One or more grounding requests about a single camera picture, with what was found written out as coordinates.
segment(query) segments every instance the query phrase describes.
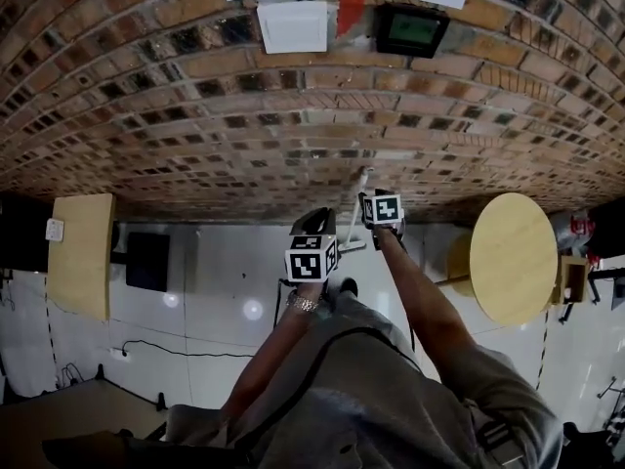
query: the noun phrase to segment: red paper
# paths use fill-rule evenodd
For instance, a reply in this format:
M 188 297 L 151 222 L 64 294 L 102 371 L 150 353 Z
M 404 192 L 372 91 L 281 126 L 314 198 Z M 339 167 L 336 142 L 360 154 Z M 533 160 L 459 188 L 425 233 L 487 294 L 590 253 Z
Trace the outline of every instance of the red paper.
M 336 35 L 347 33 L 360 21 L 364 12 L 364 0 L 339 0 L 339 17 Z

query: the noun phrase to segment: brick wall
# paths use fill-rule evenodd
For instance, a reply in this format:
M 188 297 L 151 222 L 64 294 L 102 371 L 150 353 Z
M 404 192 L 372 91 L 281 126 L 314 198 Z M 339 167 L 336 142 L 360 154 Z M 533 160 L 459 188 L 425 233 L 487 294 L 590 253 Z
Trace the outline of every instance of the brick wall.
M 254 0 L 0 3 L 1 191 L 242 222 L 347 212 L 363 165 L 413 220 L 623 194 L 625 0 L 467 0 L 433 60 L 268 56 Z

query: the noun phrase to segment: wooden table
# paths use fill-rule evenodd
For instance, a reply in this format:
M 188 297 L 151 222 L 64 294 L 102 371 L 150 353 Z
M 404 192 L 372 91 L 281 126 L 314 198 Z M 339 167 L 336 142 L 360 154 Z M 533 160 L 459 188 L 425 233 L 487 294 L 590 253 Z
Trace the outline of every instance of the wooden table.
M 545 213 L 527 196 L 497 196 L 479 215 L 470 241 L 460 237 L 449 254 L 449 279 L 437 284 L 457 285 L 463 295 L 473 291 L 494 321 L 523 324 L 550 302 L 558 271 L 556 238 Z

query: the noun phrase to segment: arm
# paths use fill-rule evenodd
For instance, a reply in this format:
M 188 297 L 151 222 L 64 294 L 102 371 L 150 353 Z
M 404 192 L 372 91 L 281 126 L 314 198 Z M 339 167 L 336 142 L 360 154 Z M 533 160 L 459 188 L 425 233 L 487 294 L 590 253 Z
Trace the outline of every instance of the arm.
M 475 342 L 456 308 L 410 259 L 393 233 L 383 228 L 376 228 L 375 233 L 410 326 L 441 373 L 450 350 Z
M 376 229 L 408 321 L 442 383 L 511 426 L 526 467 L 555 467 L 562 425 L 510 360 L 479 347 L 460 315 L 401 248 L 389 230 Z
M 322 283 L 303 283 L 298 288 L 298 294 L 315 301 L 321 295 L 322 288 Z M 228 400 L 222 406 L 224 419 L 240 417 L 265 391 L 291 349 L 308 331 L 311 316 L 290 307 L 286 308 L 277 327 L 245 366 L 234 384 Z

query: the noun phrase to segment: green screen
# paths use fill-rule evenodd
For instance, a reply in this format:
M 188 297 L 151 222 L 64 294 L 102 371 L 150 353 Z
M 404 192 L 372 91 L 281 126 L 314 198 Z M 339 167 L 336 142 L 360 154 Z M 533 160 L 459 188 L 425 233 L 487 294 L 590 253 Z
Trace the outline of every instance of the green screen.
M 431 43 L 439 22 L 407 14 L 395 14 L 389 38 L 406 42 Z

